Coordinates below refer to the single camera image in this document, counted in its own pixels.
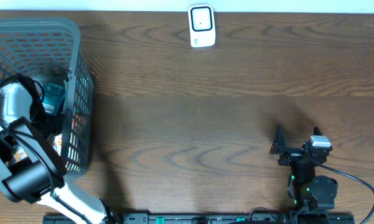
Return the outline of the teal Listerine mouthwash bottle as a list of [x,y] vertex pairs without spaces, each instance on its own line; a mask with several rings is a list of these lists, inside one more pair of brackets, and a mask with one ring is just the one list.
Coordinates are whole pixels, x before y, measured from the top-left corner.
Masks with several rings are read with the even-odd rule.
[[54,83],[45,83],[43,107],[45,112],[51,116],[57,116],[65,100],[65,87]]

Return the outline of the light teal wipes packet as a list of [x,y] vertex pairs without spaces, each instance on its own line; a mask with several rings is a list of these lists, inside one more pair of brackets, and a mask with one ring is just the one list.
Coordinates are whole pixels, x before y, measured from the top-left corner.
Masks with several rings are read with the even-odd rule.
[[66,81],[66,80],[64,80],[63,84],[64,84],[64,89],[65,89],[64,103],[66,103],[67,102],[67,98],[68,98],[69,82]]

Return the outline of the yellow snack bag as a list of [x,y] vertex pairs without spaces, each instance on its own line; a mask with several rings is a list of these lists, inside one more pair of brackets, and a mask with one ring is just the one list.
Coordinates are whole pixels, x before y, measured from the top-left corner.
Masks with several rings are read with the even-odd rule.
[[[51,140],[53,149],[61,155],[62,151],[62,134],[56,135]],[[28,155],[26,154],[25,150],[21,148],[20,146],[16,149],[15,153],[13,154],[13,163],[17,163],[25,158],[28,158]]]

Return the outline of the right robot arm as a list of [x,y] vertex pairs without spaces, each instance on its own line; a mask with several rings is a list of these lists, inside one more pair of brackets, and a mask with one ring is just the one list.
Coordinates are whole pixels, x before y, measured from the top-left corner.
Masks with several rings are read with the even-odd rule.
[[286,223],[330,223],[329,212],[335,207],[338,183],[316,174],[316,167],[327,161],[330,151],[331,143],[318,127],[301,147],[288,147],[284,129],[276,128],[269,153],[279,156],[280,166],[291,168],[288,194],[296,206],[284,216]]

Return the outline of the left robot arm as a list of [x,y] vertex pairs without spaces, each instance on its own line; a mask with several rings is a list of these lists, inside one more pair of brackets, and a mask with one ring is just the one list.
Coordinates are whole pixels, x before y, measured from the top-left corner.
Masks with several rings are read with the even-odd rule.
[[39,84],[18,73],[0,82],[0,192],[12,202],[55,209],[75,223],[122,223],[109,206],[79,188],[47,142]]

